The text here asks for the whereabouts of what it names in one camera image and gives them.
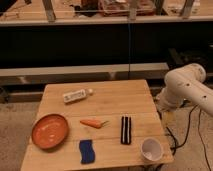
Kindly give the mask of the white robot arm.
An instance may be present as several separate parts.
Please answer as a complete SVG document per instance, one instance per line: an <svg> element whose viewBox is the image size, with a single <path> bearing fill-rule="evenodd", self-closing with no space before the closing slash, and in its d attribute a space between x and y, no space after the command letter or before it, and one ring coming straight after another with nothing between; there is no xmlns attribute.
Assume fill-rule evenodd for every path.
<svg viewBox="0 0 213 171"><path fill-rule="evenodd" d="M197 63L172 69L164 76L165 86L156 95L156 109L167 126L171 113L188 100L213 117L213 89L204 84L206 71Z"/></svg>

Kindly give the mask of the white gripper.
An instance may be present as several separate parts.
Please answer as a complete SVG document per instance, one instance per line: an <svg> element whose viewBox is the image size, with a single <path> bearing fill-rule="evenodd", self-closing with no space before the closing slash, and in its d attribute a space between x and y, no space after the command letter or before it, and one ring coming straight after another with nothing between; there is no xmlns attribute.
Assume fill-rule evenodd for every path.
<svg viewBox="0 0 213 171"><path fill-rule="evenodd" d="M167 88L163 88L161 92L156 96L156 108L159 112L164 112L162 115L162 124L164 127L168 127L174 119L172 112L182 104L182 99L169 91Z"/></svg>

